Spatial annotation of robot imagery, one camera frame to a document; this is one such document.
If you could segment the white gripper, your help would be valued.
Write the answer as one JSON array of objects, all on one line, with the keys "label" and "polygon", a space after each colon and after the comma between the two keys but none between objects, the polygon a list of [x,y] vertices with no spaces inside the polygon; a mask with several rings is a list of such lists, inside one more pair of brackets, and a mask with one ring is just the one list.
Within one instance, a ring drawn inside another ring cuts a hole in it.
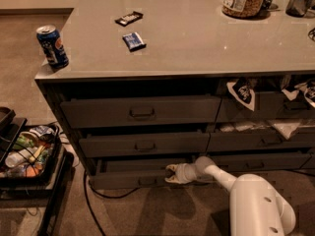
[{"label": "white gripper", "polygon": [[198,179],[197,169],[194,164],[169,164],[165,169],[175,172],[176,177],[172,176],[164,179],[165,182],[170,184],[188,184]]}]

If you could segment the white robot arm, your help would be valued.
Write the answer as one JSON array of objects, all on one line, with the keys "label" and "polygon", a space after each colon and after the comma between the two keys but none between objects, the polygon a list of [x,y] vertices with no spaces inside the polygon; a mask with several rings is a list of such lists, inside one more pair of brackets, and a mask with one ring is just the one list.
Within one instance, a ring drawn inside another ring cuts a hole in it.
[{"label": "white robot arm", "polygon": [[165,181],[188,184],[212,177],[229,193],[230,236],[287,236],[296,224],[289,202],[263,177],[243,174],[235,177],[220,169],[209,157],[194,163],[169,164]]}]

